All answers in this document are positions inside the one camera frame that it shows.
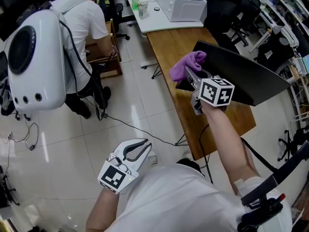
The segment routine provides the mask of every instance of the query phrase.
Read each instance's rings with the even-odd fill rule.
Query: man in white shirt
[[[235,193],[246,195],[264,179],[251,154],[224,112],[202,102],[221,162]],[[235,232],[245,209],[240,196],[218,190],[201,174],[198,165],[183,159],[171,166],[154,167],[136,179],[127,191],[124,212],[116,218],[119,196],[103,189],[86,224],[87,232]],[[278,198],[272,190],[267,198]],[[282,211],[258,231],[292,230],[291,209]]]
[[[53,9],[57,10],[70,0],[55,0],[52,2]],[[103,92],[105,106],[108,104],[108,99],[111,96],[111,90],[109,87],[101,86],[99,73],[95,69],[94,65],[90,65],[86,60],[85,43],[86,37],[90,34],[105,56],[114,55],[115,51],[110,40],[110,35],[105,25],[104,14],[101,8],[95,3],[96,0],[86,0],[80,4],[74,6],[64,14],[67,25],[72,31],[74,43],[81,60],[87,69],[92,73],[100,84],[100,89]],[[73,68],[77,81],[77,92],[75,88],[75,82],[73,81],[67,91],[66,105],[77,114],[88,119],[91,113],[85,103],[80,100],[80,96],[93,96],[95,94],[95,100],[99,107],[103,108],[103,101],[101,99],[100,92],[94,85],[94,81],[90,78],[88,73],[82,67],[77,57],[73,55]]]

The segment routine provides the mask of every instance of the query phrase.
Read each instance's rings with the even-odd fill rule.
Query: white t-shirt
[[[244,182],[246,193],[263,181],[253,177]],[[234,232],[246,213],[239,196],[219,191],[198,171],[180,164],[151,169],[129,186],[127,195],[124,212],[108,232]],[[279,196],[276,190],[267,195]],[[291,210],[285,200],[282,204],[278,223],[282,231],[290,232]]]
[[[59,9],[69,0],[55,0],[51,4],[53,9]],[[109,33],[105,25],[104,14],[101,8],[93,1],[82,2],[64,14],[67,26],[72,31],[74,43],[84,65],[92,73],[90,64],[86,61],[85,43],[88,34],[93,39],[101,39]],[[73,66],[77,81],[77,90],[81,91],[89,82],[90,76],[79,63],[77,57],[73,54]],[[76,93],[75,82],[72,81],[67,91],[68,94]]]

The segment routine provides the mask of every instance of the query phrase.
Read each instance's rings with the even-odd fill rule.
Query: white cube
[[[227,106],[231,103],[235,86],[225,79],[204,78],[199,98],[212,106]]]

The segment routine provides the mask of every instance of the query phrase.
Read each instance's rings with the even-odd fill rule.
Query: purple cloth
[[[184,56],[177,64],[175,64],[169,71],[169,75],[174,82],[179,82],[185,79],[184,68],[189,66],[194,72],[202,70],[200,66],[204,63],[206,53],[203,51],[191,52]]]

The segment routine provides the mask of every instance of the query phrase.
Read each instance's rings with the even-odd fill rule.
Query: tiled floor
[[[123,26],[123,32],[131,39],[118,39],[122,57],[123,75],[102,80],[110,86],[112,97],[107,113],[134,125],[167,142],[176,142],[183,134],[180,121],[174,109],[162,76],[151,79],[155,66],[142,70],[139,62],[153,57],[147,39],[139,32],[137,25]],[[92,117],[85,120],[72,113],[66,105],[54,111],[32,114],[32,122],[40,127],[38,147],[29,151],[24,142],[0,141],[0,165],[7,166],[10,154],[10,181],[17,189],[20,207],[14,207],[20,232],[28,231],[32,225],[56,232],[59,227],[84,231],[85,221],[94,205],[101,187],[97,175],[107,156],[124,140],[144,137],[153,143],[162,164],[178,161],[187,146],[167,145],[148,134],[130,128],[118,121],[105,119],[98,122],[93,107]],[[278,138],[289,126],[293,107],[288,92],[273,97],[252,108],[257,126],[244,137],[271,164],[279,166],[277,157],[283,147]],[[24,119],[16,121],[14,116],[0,117],[1,137],[6,142],[10,132],[15,139],[22,139],[27,133]],[[35,143],[36,128],[31,128],[28,145]],[[257,169],[267,177],[270,172],[258,161]],[[210,170],[215,186],[232,191],[218,153],[210,156]],[[148,168],[147,163],[142,171]],[[308,163],[301,163],[293,174],[280,186],[290,204],[305,183]],[[120,213],[125,206],[126,195],[120,196]]]

